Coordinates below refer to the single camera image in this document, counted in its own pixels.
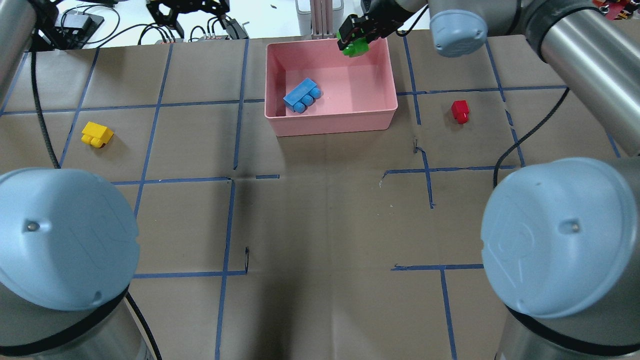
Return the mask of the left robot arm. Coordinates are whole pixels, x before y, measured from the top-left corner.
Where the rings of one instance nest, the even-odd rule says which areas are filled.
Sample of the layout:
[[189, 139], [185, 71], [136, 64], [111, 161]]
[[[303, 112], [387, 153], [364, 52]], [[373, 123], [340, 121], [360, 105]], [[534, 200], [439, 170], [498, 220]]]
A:
[[130, 294], [134, 212], [109, 181], [62, 169], [42, 114], [1, 116], [1, 358], [160, 360]]

